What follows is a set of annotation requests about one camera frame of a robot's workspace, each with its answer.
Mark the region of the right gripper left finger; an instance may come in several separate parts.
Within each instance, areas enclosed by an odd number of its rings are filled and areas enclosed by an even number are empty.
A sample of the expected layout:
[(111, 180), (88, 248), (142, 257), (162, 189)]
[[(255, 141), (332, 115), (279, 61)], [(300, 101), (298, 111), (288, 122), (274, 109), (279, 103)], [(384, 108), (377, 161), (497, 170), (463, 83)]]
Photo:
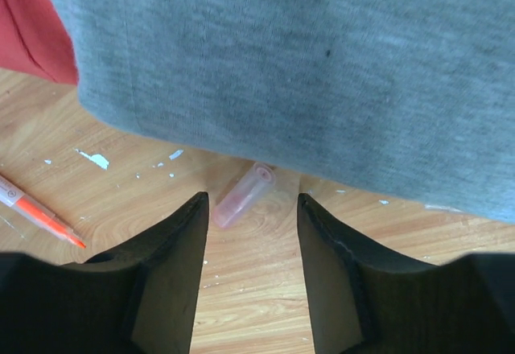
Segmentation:
[(3, 253), (2, 352), (189, 352), (208, 220), (200, 192), (83, 263)]

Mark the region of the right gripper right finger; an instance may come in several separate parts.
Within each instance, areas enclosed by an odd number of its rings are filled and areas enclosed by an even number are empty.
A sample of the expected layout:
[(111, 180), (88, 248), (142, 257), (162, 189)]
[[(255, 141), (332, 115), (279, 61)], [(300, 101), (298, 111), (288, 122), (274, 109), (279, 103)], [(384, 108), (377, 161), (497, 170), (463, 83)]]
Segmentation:
[(307, 194), (297, 229), (316, 352), (513, 352), (511, 253), (432, 265), (356, 231)]

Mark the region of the pink translucent pen cap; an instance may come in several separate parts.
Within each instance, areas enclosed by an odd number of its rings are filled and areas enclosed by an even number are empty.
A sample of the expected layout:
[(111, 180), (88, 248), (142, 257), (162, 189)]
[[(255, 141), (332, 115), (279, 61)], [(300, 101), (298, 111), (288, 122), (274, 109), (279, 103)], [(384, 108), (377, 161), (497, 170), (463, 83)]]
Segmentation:
[(274, 171), (264, 163), (255, 163), (212, 210), (220, 228), (228, 228), (245, 215), (275, 185)]

